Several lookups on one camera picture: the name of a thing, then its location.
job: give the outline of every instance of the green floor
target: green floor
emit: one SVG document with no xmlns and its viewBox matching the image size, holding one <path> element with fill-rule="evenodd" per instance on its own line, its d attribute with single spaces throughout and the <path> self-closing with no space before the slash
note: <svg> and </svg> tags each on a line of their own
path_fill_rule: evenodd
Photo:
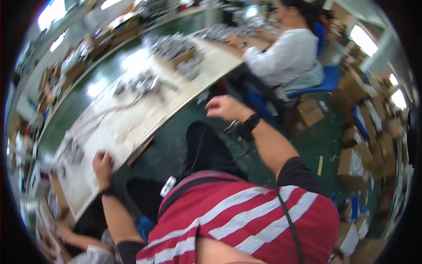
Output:
<svg viewBox="0 0 422 264">
<path fill-rule="evenodd" d="M 127 70 L 127 61 L 133 62 L 133 58 L 139 54 L 138 51 L 152 45 L 152 38 L 156 34 L 173 34 L 178 31 L 189 34 L 203 27 L 204 17 L 202 13 L 180 18 L 144 34 L 141 38 L 134 39 L 104 59 L 74 87 L 59 106 L 40 141 L 40 155 L 54 155 L 66 130 L 71 127 L 94 99 L 90 95 L 90 89 L 95 87 L 97 91 L 101 91 L 116 80 Z M 341 53 L 342 51 L 338 50 L 337 47 L 329 46 L 323 53 L 321 61 L 326 65 L 333 64 L 338 62 Z M 315 173 L 318 169 L 319 157 L 323 157 L 322 174 L 317 176 L 318 181 L 325 190 L 329 193 L 336 192 L 342 200 L 350 195 L 337 180 L 344 120 L 332 106 L 327 93 L 313 93 L 309 97 L 323 101 L 327 105 L 328 111 L 324 112 L 325 117 L 321 121 L 297 136 L 289 135 L 286 128 L 281 124 L 272 123 L 272 125 L 290 140 L 304 163 Z M 165 182 L 171 175 L 178 176 L 182 170 L 186 154 L 184 138 L 188 125 L 195 120 L 204 120 L 220 128 L 227 126 L 224 121 L 207 120 L 204 106 L 204 103 L 198 106 L 195 102 L 189 104 L 157 132 L 154 144 L 141 155 L 133 168 L 123 166 L 116 173 L 113 182 L 114 187 L 135 215 L 139 212 L 126 192 L 126 183 L 129 179 L 141 177 Z M 229 140 L 226 136 L 223 136 L 222 139 L 227 142 L 234 157 L 238 157 L 245 152 L 243 147 L 238 146 L 237 143 Z M 274 182 L 274 176 L 262 163 L 255 147 L 248 155 L 238 160 L 238 165 L 248 174 L 250 181 L 253 183 L 269 185 Z M 369 192 L 367 206 L 371 213 L 375 212 L 378 204 L 379 186 L 380 184 L 377 182 L 375 191 Z"/>
</svg>

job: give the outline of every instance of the black pants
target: black pants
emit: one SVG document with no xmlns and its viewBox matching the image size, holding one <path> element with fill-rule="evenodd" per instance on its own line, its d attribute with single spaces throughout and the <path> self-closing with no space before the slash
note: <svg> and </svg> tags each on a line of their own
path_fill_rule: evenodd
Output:
<svg viewBox="0 0 422 264">
<path fill-rule="evenodd" d="M 186 132 L 187 158 L 181 178 L 198 171 L 213 170 L 229 173 L 248 180 L 246 174 L 239 169 L 227 149 L 209 125 L 196 121 Z M 156 222 L 158 209 L 162 201 L 160 192 L 163 185 L 158 182 L 131 179 L 127 183 L 127 191 L 143 215 Z"/>
</svg>

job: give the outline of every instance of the white stripe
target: white stripe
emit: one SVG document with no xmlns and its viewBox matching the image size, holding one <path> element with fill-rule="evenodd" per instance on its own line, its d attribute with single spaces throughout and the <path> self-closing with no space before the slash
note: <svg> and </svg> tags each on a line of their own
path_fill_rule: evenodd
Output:
<svg viewBox="0 0 422 264">
<path fill-rule="evenodd" d="M 248 188 L 245 190 L 242 190 L 238 193 L 233 194 L 232 196 L 227 197 L 223 201 L 219 202 L 213 209 L 209 210 L 206 214 L 204 214 L 202 217 L 196 218 L 192 224 L 190 224 L 187 228 L 175 230 L 173 232 L 168 233 L 167 235 L 163 236 L 162 238 L 156 239 L 151 241 L 148 246 L 145 248 L 153 247 L 157 244 L 160 244 L 164 241 L 167 241 L 169 239 L 182 236 L 183 234 L 187 233 L 190 229 L 194 227 L 198 227 L 199 225 L 204 225 L 214 219 L 218 214 L 226 210 L 227 208 L 230 208 L 234 205 L 241 204 L 243 202 L 246 202 L 254 197 L 256 197 L 259 194 L 267 193 L 269 192 L 268 189 L 255 186 L 252 188 Z"/>
<path fill-rule="evenodd" d="M 144 258 L 136 261 L 136 264 L 154 263 L 160 264 L 172 260 L 175 256 L 181 256 L 185 252 L 195 250 L 195 238 L 188 237 L 186 240 L 177 242 L 174 248 L 166 248 L 155 254 L 152 258 Z"/>
<path fill-rule="evenodd" d="M 309 209 L 309 207 L 315 201 L 318 196 L 316 193 L 307 192 L 302 195 L 298 203 L 290 208 L 289 215 L 294 223 Z M 282 218 L 275 220 L 261 230 L 258 234 L 249 236 L 239 245 L 235 246 L 236 249 L 253 254 L 258 250 L 264 243 L 270 243 L 281 233 L 283 233 L 289 227 L 287 217 L 284 215 Z"/>
<path fill-rule="evenodd" d="M 283 201 L 287 201 L 290 195 L 292 194 L 292 191 L 296 188 L 297 186 L 293 186 L 293 185 L 281 187 L 279 192 Z M 280 205 L 281 205 L 280 201 L 278 197 L 276 197 L 269 202 L 266 202 L 260 206 L 255 207 L 254 209 L 241 212 L 235 215 L 227 224 L 223 225 L 222 227 L 215 228 L 209 231 L 209 234 L 212 237 L 214 237 L 216 240 L 220 240 L 228 236 L 229 234 L 232 234 L 236 232 L 237 230 L 243 228 L 250 221 L 268 214 L 269 212 L 273 211 Z"/>
</svg>

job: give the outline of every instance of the workbench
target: workbench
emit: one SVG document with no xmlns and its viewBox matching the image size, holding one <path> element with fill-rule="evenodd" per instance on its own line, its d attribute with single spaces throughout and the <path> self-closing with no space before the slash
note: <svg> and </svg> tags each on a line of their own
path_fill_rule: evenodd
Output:
<svg viewBox="0 0 422 264">
<path fill-rule="evenodd" d="M 58 178 L 75 221 L 78 221 L 99 193 L 92 168 L 92 160 L 97 151 L 109 151 L 114 160 L 113 172 L 117 171 L 172 116 L 243 63 L 240 52 L 226 44 L 190 37 L 205 55 L 198 77 L 187 81 L 168 62 L 152 55 L 145 61 L 139 61 L 103 91 L 70 128 L 69 133 L 83 148 L 84 155 L 79 164 L 64 162 L 65 172 L 58 170 Z M 270 45 L 257 38 L 246 40 L 260 49 Z M 102 112 L 127 106 L 136 99 L 137 94 L 129 90 L 118 96 L 113 95 L 117 84 L 135 79 L 148 68 L 162 80 L 177 87 L 177 91 L 163 85 L 161 92 L 164 101 L 156 94 L 146 94 L 132 107 L 110 112 L 102 119 Z M 56 158 L 64 147 L 65 142 L 62 142 Z"/>
</svg>

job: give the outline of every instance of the red striped shirt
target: red striped shirt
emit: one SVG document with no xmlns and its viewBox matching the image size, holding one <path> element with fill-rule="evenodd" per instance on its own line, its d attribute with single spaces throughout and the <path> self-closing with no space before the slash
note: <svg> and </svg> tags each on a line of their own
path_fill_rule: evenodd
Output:
<svg viewBox="0 0 422 264">
<path fill-rule="evenodd" d="M 279 187 L 279 192 L 306 263 L 326 264 L 337 240 L 337 209 L 330 199 L 297 186 Z M 197 236 L 222 241 L 268 264 L 281 259 L 299 263 L 275 190 L 243 181 L 204 183 L 185 191 L 159 219 L 137 263 L 195 263 Z"/>
</svg>

